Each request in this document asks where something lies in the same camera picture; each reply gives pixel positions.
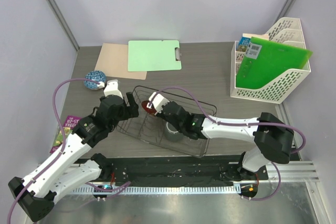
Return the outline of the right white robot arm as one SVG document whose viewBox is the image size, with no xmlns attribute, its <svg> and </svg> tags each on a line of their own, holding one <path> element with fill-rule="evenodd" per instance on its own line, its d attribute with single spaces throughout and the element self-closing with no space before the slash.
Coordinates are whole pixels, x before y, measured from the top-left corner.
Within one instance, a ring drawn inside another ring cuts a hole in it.
<svg viewBox="0 0 336 224">
<path fill-rule="evenodd" d="M 224 119 L 189 113 L 172 101 L 155 109 L 157 117 L 190 139 L 229 138 L 253 143 L 255 147 L 243 152 L 238 164 L 222 170 L 227 180 L 250 180 L 270 162 L 287 164 L 290 161 L 293 130 L 271 113 L 263 112 L 260 117 L 251 119 Z"/>
</svg>

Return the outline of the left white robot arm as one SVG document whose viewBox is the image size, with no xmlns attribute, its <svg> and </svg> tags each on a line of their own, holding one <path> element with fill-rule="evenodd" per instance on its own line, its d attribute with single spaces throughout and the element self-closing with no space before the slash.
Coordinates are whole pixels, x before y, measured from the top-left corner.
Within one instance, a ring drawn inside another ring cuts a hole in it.
<svg viewBox="0 0 336 224">
<path fill-rule="evenodd" d="M 100 99 L 96 112 L 81 118 L 60 148 L 33 172 L 24 178 L 13 177 L 9 189 L 15 202 L 33 222 L 46 217 L 58 200 L 77 185 L 94 179 L 107 181 L 113 166 L 100 153 L 94 154 L 83 168 L 72 171 L 69 178 L 64 172 L 83 154 L 107 138 L 120 121 L 136 118 L 139 106 L 131 92 L 127 98 L 110 94 Z"/>
</svg>

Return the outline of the green plastic folder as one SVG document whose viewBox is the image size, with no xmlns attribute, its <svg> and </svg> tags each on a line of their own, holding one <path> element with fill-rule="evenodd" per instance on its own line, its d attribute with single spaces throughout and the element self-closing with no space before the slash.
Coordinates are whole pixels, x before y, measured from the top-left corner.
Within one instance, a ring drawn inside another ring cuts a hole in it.
<svg viewBox="0 0 336 224">
<path fill-rule="evenodd" d="M 252 37 L 236 74 L 236 87 L 260 89 L 289 69 L 302 69 L 311 56 L 308 49 Z"/>
</svg>

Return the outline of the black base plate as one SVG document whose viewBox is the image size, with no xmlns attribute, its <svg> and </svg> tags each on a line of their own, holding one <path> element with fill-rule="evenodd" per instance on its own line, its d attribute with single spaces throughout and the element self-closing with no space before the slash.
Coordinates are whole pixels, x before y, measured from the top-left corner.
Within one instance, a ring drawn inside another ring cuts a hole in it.
<svg viewBox="0 0 336 224">
<path fill-rule="evenodd" d="M 113 166 L 105 178 L 93 182 L 133 187 L 212 187 L 230 186 L 225 177 L 238 164 L 238 155 L 109 158 Z"/>
</svg>

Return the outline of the green clipboard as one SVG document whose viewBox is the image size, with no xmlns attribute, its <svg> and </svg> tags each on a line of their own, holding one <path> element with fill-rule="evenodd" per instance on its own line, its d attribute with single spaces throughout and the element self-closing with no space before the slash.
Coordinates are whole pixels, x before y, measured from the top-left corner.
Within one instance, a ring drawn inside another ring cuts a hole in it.
<svg viewBox="0 0 336 224">
<path fill-rule="evenodd" d="M 128 70 L 181 70 L 180 43 L 177 40 L 130 40 L 128 42 Z"/>
</svg>

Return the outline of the blue patterned bowl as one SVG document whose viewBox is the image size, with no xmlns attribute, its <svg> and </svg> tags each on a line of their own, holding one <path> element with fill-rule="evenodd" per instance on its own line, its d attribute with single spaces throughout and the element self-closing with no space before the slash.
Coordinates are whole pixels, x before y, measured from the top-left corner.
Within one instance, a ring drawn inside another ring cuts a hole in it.
<svg viewBox="0 0 336 224">
<path fill-rule="evenodd" d="M 103 89 L 106 86 L 106 75 L 99 70 L 94 70 L 86 74 L 86 79 L 92 80 L 92 81 L 84 81 L 84 85 L 86 88 L 90 90 L 99 90 Z"/>
</svg>

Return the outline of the grey ceramic mug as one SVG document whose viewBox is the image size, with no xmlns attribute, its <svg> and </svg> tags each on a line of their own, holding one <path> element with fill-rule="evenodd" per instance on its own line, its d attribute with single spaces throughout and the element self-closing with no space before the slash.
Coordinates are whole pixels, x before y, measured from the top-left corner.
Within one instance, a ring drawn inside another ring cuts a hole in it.
<svg viewBox="0 0 336 224">
<path fill-rule="evenodd" d="M 166 122 L 164 127 L 164 135 L 170 142 L 179 142 L 184 138 L 184 135 L 168 122 Z"/>
</svg>

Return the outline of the red floral plate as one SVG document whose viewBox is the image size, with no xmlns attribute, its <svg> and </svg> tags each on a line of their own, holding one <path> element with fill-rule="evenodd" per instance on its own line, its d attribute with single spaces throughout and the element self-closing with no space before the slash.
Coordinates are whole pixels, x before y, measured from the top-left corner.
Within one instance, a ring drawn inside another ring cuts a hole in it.
<svg viewBox="0 0 336 224">
<path fill-rule="evenodd" d="M 150 104 L 149 100 L 145 100 L 141 102 L 141 106 L 145 110 L 146 113 L 150 115 L 155 115 L 156 109 L 152 106 L 149 106 L 149 104 Z"/>
</svg>

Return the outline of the beige folder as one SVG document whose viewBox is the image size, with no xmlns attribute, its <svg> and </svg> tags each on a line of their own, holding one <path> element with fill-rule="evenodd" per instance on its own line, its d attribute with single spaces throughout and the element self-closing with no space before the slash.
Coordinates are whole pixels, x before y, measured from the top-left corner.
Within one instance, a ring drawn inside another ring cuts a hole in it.
<svg viewBox="0 0 336 224">
<path fill-rule="evenodd" d="M 128 71 L 128 45 L 103 43 L 95 66 L 107 77 L 145 80 L 146 71 Z"/>
</svg>

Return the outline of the white file organizer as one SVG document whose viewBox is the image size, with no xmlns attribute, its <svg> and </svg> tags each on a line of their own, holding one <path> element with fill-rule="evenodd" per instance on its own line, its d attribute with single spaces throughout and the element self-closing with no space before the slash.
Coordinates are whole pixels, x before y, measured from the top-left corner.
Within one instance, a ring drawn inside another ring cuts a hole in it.
<svg viewBox="0 0 336 224">
<path fill-rule="evenodd" d="M 268 31 L 269 38 L 253 37 L 247 51 L 231 51 L 230 96 L 281 104 L 310 74 L 312 51 L 306 48 L 301 20 L 283 17 Z"/>
</svg>

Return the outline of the blue booklet in organizer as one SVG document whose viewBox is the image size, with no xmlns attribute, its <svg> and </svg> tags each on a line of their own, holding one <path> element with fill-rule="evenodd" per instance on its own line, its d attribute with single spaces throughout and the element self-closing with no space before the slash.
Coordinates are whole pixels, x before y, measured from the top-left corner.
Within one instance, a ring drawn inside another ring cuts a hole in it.
<svg viewBox="0 0 336 224">
<path fill-rule="evenodd" d="M 245 52 L 247 50 L 251 37 L 251 34 L 243 33 L 241 39 L 236 46 L 236 50 L 239 52 Z"/>
</svg>

